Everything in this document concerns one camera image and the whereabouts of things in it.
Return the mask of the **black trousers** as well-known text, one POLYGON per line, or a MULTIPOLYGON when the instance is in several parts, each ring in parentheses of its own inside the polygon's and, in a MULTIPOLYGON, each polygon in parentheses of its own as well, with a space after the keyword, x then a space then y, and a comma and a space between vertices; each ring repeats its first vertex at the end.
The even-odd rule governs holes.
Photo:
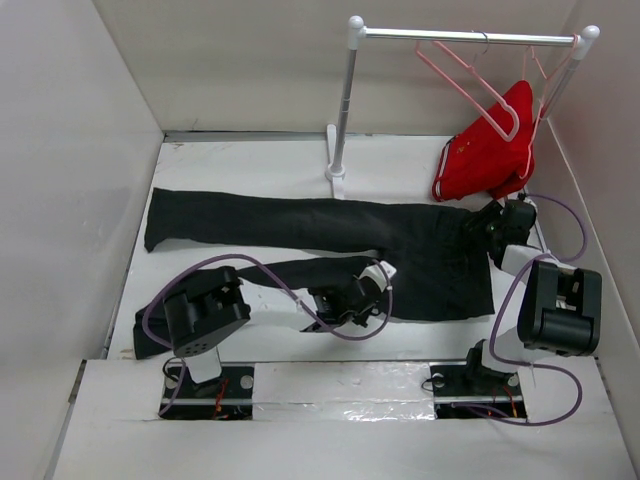
POLYGON ((370 265, 392 265, 393 298, 381 308, 409 322, 460 321, 494 312, 486 250, 463 230, 472 212, 426 204, 272 199, 154 189, 144 247, 165 240, 324 251, 274 263, 291 289, 344 286, 370 265))

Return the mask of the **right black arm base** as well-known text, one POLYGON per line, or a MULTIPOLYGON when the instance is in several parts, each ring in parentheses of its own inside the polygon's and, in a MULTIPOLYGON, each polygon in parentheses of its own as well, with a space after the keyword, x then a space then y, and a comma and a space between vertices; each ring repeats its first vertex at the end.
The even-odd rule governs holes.
POLYGON ((485 340, 472 347, 463 362, 435 362, 421 389, 433 395, 437 419, 527 418, 515 372, 490 370, 482 364, 485 340))

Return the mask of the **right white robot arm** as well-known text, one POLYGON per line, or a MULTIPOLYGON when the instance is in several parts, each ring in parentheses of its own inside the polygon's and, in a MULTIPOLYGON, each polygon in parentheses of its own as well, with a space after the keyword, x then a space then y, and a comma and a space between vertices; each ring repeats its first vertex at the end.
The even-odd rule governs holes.
POLYGON ((511 199, 490 202, 464 226, 494 265, 514 277, 489 338, 467 354, 462 381, 473 393, 547 357, 589 356, 599 344, 601 274, 529 245, 536 219, 532 202, 511 199))

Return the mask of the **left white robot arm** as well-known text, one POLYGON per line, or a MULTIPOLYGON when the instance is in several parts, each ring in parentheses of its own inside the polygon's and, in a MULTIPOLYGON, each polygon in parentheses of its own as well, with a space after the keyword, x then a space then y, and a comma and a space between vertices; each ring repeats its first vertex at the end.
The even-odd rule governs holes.
POLYGON ((188 384, 201 396, 222 387, 218 345, 249 325, 292 327, 330 333, 365 327, 381 312, 396 268, 382 261, 366 267, 344 286, 294 290, 261 286, 232 267, 197 271, 172 287, 162 301, 174 355, 184 360, 188 384))

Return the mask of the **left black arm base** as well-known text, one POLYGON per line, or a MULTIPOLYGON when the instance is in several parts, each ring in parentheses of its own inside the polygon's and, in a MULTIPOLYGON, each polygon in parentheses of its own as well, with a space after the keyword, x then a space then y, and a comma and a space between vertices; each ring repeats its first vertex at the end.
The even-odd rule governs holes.
POLYGON ((223 364, 220 376, 201 384, 195 383, 188 371, 178 384, 181 366, 176 361, 167 363, 163 374, 160 418, 179 421, 253 419, 254 364, 223 364))

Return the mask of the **red garment on hanger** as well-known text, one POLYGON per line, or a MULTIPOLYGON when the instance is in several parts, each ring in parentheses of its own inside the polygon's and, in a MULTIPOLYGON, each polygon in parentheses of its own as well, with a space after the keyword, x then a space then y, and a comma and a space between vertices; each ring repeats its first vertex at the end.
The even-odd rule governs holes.
POLYGON ((530 146, 534 133, 533 91, 527 81, 520 80, 503 98, 519 116, 516 136, 505 141, 479 117, 450 139, 441 152, 431 187, 435 200, 460 200, 482 192, 500 200, 526 185, 535 168, 530 146))

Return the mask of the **pink hanger with garment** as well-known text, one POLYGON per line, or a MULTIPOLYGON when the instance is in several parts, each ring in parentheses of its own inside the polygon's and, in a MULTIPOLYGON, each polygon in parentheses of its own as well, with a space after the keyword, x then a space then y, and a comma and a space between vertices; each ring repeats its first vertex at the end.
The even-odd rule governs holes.
POLYGON ((558 63, 553 71, 550 73, 546 73, 537 54, 534 46, 527 46, 525 48, 525 52, 523 54, 523 62, 522 62, 522 80, 525 80, 527 73, 527 65, 532 63, 538 68, 539 74, 544 80, 541 93, 538 97, 533 99, 532 104, 532 132, 529 135, 528 143, 527 143, 527 160, 525 163, 524 171, 518 174, 518 178, 520 180, 528 180, 533 170, 533 144, 537 135, 537 130, 539 124, 542 119, 543 109, 548 96, 548 89, 551 85, 551 82, 554 80, 554 77, 560 72, 562 68, 573 58, 573 54, 578 50, 580 44, 580 36, 578 34, 573 34, 572 43, 570 47, 570 52, 558 63))

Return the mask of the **white metal clothes rack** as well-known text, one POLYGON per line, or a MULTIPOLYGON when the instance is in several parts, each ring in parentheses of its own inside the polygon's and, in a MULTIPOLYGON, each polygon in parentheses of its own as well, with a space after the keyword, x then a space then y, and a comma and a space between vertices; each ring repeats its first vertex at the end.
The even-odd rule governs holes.
MULTIPOLYGON (((360 16, 353 16, 348 21, 348 41, 347 41, 347 63, 343 78, 343 87, 340 103, 340 111, 337 124, 329 124, 326 127, 326 141, 328 152, 328 166, 325 176, 331 185, 332 196, 337 200, 345 198, 344 179, 346 175, 343 166, 344 146, 346 141, 346 128, 348 124, 351 95, 353 90, 354 75, 356 70, 357 53, 360 43, 365 39, 394 39, 394 40, 414 40, 418 43, 430 41, 440 49, 445 49, 446 42, 453 43, 476 43, 485 47, 496 45, 524 46, 532 51, 536 46, 542 47, 562 47, 568 48, 570 53, 561 62, 558 69, 561 71, 559 80, 554 84, 550 93, 544 93, 541 97, 541 106, 536 116, 538 122, 546 119, 561 93, 570 82, 581 61, 587 56, 592 45, 600 37, 601 30, 596 25, 585 27, 580 33, 572 36, 549 36, 549 35, 527 35, 527 34, 505 34, 486 33, 481 31, 442 31, 442 30, 417 30, 417 29, 391 29, 374 28, 365 24, 360 16)), ((489 85, 476 71, 475 67, 466 63, 459 56, 450 50, 445 53, 462 66, 465 71, 476 78, 480 85, 494 98, 497 104, 511 117, 512 129, 505 131, 491 117, 489 112, 477 103, 458 83, 447 76, 431 60, 423 55, 419 47, 414 48, 415 54, 427 64, 464 98, 466 98, 474 109, 484 118, 488 125, 507 142, 513 141, 516 134, 521 129, 521 121, 504 98, 489 85)))

